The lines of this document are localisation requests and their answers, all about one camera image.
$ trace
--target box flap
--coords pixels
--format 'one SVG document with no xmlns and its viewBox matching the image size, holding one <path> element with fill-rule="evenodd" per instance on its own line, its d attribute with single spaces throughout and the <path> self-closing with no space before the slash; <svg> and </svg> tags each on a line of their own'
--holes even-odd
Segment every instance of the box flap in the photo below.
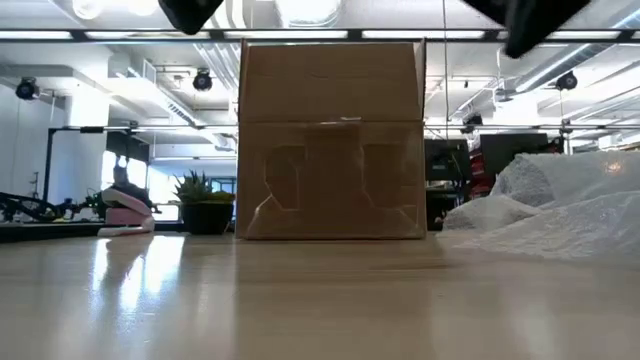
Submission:
<svg viewBox="0 0 640 360">
<path fill-rule="evenodd" d="M 421 122 L 423 46 L 244 46 L 239 121 Z"/>
</svg>

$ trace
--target white wall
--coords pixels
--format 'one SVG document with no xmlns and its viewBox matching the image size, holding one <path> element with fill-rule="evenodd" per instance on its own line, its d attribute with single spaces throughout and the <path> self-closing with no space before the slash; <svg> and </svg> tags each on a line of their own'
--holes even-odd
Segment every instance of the white wall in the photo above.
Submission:
<svg viewBox="0 0 640 360">
<path fill-rule="evenodd" d="M 0 191 L 29 195 L 29 182 L 39 172 L 42 197 L 51 105 L 20 100 L 14 91 L 0 85 Z M 65 118 L 66 112 L 55 108 L 52 126 L 62 125 Z"/>
<path fill-rule="evenodd" d="M 66 108 L 65 125 L 105 126 L 109 122 L 109 101 L 95 92 L 74 94 L 66 99 Z M 52 204 L 59 204 L 65 198 L 82 202 L 88 191 L 100 191 L 106 145 L 106 133 L 57 132 L 47 200 Z"/>
<path fill-rule="evenodd" d="M 229 116 L 229 110 L 196 111 L 198 119 L 211 125 L 235 125 L 236 120 Z"/>
<path fill-rule="evenodd" d="M 151 155 L 156 158 L 175 156 L 234 157 L 236 155 L 231 151 L 218 151 L 215 145 L 212 144 L 159 144 L 153 146 L 150 151 Z"/>
<path fill-rule="evenodd" d="M 167 175 L 189 174 L 190 170 L 211 177 L 236 177 L 238 168 L 235 160 L 179 160 L 159 161 L 151 164 L 151 167 Z"/>
</svg>

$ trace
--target wooden table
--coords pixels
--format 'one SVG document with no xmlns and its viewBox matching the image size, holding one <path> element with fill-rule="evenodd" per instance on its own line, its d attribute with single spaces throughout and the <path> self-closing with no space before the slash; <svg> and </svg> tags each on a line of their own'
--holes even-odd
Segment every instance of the wooden table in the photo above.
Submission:
<svg viewBox="0 0 640 360">
<path fill-rule="evenodd" d="M 2 359 L 638 359 L 640 272 L 455 240 L 0 245 Z"/>
</svg>

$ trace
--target computer monitor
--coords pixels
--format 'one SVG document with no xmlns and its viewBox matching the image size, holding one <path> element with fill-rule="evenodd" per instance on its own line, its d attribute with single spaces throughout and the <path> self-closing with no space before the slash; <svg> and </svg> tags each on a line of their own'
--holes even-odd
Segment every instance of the computer monitor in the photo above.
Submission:
<svg viewBox="0 0 640 360">
<path fill-rule="evenodd" d="M 424 155 L 427 181 L 471 179 L 471 161 L 466 140 L 425 139 Z"/>
</svg>

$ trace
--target ductwork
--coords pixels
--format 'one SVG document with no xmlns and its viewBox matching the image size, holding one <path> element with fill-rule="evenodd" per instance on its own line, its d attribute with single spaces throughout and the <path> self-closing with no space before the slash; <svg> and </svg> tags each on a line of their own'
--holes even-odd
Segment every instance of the ductwork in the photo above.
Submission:
<svg viewBox="0 0 640 360">
<path fill-rule="evenodd" d="M 634 29 L 640 27 L 640 8 L 636 8 L 631 15 L 611 26 L 614 29 Z M 515 84 L 516 93 L 529 92 L 553 81 L 559 76 L 571 71 L 578 65 L 603 53 L 614 44 L 583 44 L 572 46 L 561 51 L 545 64 L 536 67 L 528 74 L 520 77 Z"/>
<path fill-rule="evenodd" d="M 242 1 L 223 2 L 213 18 L 207 21 L 205 28 L 236 28 L 244 27 L 242 19 Z M 232 6 L 231 16 L 227 6 Z M 240 84 L 240 58 L 236 53 L 235 44 L 193 44 L 194 48 L 211 69 L 211 72 L 222 82 L 230 94 L 238 93 Z"/>
<path fill-rule="evenodd" d="M 228 141 L 221 134 L 211 134 L 208 131 L 198 131 L 198 126 L 208 125 L 198 119 L 191 108 L 180 101 L 171 91 L 156 82 L 156 68 L 141 58 L 131 58 L 126 54 L 115 54 L 109 59 L 109 76 L 117 78 L 134 78 L 144 80 L 146 97 L 156 105 L 163 107 L 170 114 L 185 121 L 193 127 L 194 134 L 199 135 L 216 145 L 220 151 L 235 151 L 235 144 Z"/>
<path fill-rule="evenodd" d="M 640 27 L 640 8 L 638 8 L 637 5 L 620 12 L 618 16 L 614 16 L 614 19 L 619 19 L 621 17 L 622 20 L 617 21 L 615 24 L 611 25 L 610 28 L 634 29 Z M 502 85 L 504 89 L 506 89 L 505 93 L 509 96 L 516 96 L 518 94 L 538 89 L 613 46 L 614 44 L 583 44 L 569 46 L 548 61 L 537 66 L 529 73 L 517 79 L 504 81 L 504 84 Z M 489 84 L 490 87 L 493 86 L 496 88 L 499 85 L 501 84 L 498 81 Z M 492 100 L 492 97 L 493 94 L 490 91 L 481 90 L 476 93 L 470 101 L 465 102 L 451 115 L 461 112 L 471 103 L 476 104 L 476 109 L 482 109 L 483 104 L 488 105 Z"/>
</svg>

